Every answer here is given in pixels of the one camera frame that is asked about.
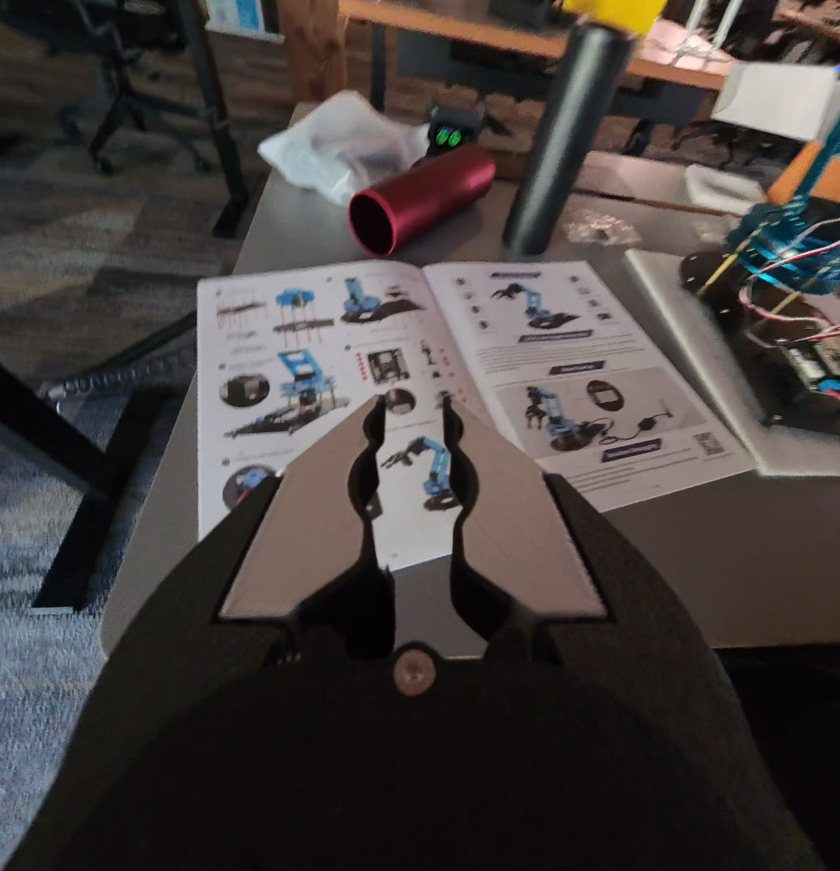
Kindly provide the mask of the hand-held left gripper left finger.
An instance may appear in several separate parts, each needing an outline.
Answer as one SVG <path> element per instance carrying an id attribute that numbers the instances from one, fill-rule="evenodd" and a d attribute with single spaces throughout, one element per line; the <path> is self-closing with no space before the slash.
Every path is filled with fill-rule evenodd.
<path id="1" fill-rule="evenodd" d="M 391 654 L 394 583 L 379 565 L 368 511 L 385 422 L 385 400 L 373 396 L 287 466 L 221 619 L 269 623 L 294 638 L 323 626 L 354 658 Z"/>

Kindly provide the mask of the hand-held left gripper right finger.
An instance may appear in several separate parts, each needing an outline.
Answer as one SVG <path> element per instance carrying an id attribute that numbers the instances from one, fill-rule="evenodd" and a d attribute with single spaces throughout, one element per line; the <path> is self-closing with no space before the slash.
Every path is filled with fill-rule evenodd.
<path id="1" fill-rule="evenodd" d="M 444 401 L 449 481 L 461 504 L 453 529 L 450 600 L 489 647 L 607 619 L 606 604 L 544 471 L 466 408 Z"/>

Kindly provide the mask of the blue toy robot arm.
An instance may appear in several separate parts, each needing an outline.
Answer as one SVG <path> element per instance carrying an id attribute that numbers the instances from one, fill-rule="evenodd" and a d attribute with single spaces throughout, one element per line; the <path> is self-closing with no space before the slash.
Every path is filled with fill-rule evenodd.
<path id="1" fill-rule="evenodd" d="M 840 153 L 840 122 L 820 167 Z M 680 286 L 718 322 L 770 426 L 840 436 L 840 402 L 802 392 L 779 345 L 840 335 L 840 203 L 814 196 L 818 170 L 782 206 L 755 206 L 728 234 L 722 254 L 694 253 Z"/>

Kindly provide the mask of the adjoining grey desk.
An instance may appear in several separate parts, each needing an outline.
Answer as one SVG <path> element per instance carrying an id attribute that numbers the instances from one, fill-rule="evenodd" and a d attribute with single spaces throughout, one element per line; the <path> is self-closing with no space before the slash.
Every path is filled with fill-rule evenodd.
<path id="1" fill-rule="evenodd" d="M 693 206 L 684 184 L 686 167 L 612 152 L 590 152 L 567 201 L 567 213 L 585 208 L 614 215 L 625 206 L 645 206 L 664 212 L 741 218 Z M 789 194 L 784 188 L 762 190 L 764 203 L 773 206 L 784 205 Z"/>

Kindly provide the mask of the wood edged office desk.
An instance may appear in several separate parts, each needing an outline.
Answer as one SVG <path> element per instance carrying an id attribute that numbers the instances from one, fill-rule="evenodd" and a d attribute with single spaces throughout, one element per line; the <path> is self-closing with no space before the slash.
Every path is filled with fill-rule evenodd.
<path id="1" fill-rule="evenodd" d="M 338 14 L 346 21 L 372 27 L 370 101 L 382 112 L 386 95 L 385 32 L 404 30 L 476 44 L 489 49 L 556 61 L 567 44 L 563 30 L 532 31 L 492 16 L 489 3 L 339 1 Z M 692 24 L 682 28 L 658 19 L 645 37 L 639 37 L 625 69 L 629 77 L 659 80 L 719 92 L 735 65 L 713 37 L 698 38 Z"/>

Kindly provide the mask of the white foam sheet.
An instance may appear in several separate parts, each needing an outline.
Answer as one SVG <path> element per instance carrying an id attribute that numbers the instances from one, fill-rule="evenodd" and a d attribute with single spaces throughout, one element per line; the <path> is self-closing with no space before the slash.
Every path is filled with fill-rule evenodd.
<path id="1" fill-rule="evenodd" d="M 680 257 L 627 249 L 627 262 L 652 315 L 651 335 L 698 395 L 771 477 L 840 477 L 840 436 L 767 426 L 759 398 L 711 313 L 679 286 Z"/>

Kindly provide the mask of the small clear parts bag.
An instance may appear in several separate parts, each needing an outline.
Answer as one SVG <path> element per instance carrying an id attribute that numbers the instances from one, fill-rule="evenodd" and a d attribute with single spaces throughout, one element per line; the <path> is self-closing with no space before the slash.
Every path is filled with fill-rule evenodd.
<path id="1" fill-rule="evenodd" d="M 634 246 L 641 242 L 636 227 L 610 213 L 593 209 L 570 212 L 563 222 L 569 242 L 583 245 Z"/>

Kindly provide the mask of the red metal tube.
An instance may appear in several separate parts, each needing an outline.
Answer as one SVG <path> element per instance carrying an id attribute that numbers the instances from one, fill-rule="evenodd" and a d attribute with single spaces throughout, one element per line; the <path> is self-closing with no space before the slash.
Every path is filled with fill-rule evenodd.
<path id="1" fill-rule="evenodd" d="M 496 171 L 491 153 L 476 144 L 424 160 L 355 193 L 348 205 L 351 233 L 367 254 L 389 257 L 483 198 Z"/>

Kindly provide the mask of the white plastic bag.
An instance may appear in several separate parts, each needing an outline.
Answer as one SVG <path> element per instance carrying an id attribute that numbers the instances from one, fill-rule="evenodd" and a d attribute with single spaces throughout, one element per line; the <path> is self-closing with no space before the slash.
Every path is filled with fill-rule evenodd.
<path id="1" fill-rule="evenodd" d="M 341 91 L 267 137 L 260 158 L 291 185 L 346 207 L 358 192 L 409 171 L 426 156 L 430 125 L 388 119 L 361 94 Z"/>

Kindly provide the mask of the black gadget green lights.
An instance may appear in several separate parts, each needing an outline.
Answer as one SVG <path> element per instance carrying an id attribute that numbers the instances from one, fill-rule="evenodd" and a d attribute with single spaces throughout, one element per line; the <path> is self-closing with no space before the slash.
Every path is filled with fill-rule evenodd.
<path id="1" fill-rule="evenodd" d="M 484 129 L 485 120 L 486 107 L 483 103 L 473 108 L 433 104 L 428 111 L 426 157 L 436 157 L 459 147 L 477 143 Z"/>

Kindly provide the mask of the wooden pillar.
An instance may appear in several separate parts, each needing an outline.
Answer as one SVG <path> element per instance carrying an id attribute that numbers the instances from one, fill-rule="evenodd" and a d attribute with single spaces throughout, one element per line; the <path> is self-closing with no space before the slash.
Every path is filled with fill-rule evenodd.
<path id="1" fill-rule="evenodd" d="M 345 90 L 347 20 L 339 2 L 279 1 L 277 6 L 296 101 L 319 103 Z"/>

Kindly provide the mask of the yellow storage bin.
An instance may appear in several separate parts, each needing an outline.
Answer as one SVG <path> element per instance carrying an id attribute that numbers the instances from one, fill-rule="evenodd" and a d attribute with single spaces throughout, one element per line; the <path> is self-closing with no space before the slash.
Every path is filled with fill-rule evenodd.
<path id="1" fill-rule="evenodd" d="M 577 16 L 645 37 L 661 16 L 667 1 L 562 1 Z"/>

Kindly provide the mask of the black office chair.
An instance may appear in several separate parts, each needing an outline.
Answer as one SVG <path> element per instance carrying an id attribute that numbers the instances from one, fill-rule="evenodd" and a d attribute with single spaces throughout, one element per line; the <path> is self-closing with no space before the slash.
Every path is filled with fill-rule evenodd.
<path id="1" fill-rule="evenodd" d="M 160 77 L 147 65 L 153 51 L 169 55 L 186 49 L 186 27 L 178 2 L 58 2 L 66 12 L 58 25 L 59 38 L 48 46 L 95 58 L 96 71 L 107 102 L 102 121 L 88 145 L 93 166 L 104 175 L 113 172 L 103 150 L 121 125 L 130 123 L 138 132 L 157 132 L 171 138 L 193 159 L 195 170 L 205 173 L 212 165 L 193 141 L 167 120 L 168 116 L 201 119 L 202 110 L 187 103 L 137 88 L 130 72 L 156 81 Z"/>

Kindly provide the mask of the black floor frame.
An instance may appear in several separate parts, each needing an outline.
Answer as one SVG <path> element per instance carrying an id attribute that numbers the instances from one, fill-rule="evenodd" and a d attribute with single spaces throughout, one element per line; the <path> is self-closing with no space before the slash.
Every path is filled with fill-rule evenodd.
<path id="1" fill-rule="evenodd" d="M 84 609 L 124 492 L 164 404 L 174 395 L 165 385 L 133 389 L 102 450 L 0 364 L 0 441 L 82 494 L 32 610 Z"/>

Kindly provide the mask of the white foam frame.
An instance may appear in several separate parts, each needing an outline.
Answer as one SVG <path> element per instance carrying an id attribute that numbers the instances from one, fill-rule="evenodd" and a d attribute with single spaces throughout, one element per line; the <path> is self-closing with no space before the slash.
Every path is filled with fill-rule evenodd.
<path id="1" fill-rule="evenodd" d="M 685 168 L 684 184 L 693 206 L 734 216 L 743 217 L 766 200 L 754 180 L 697 164 Z"/>

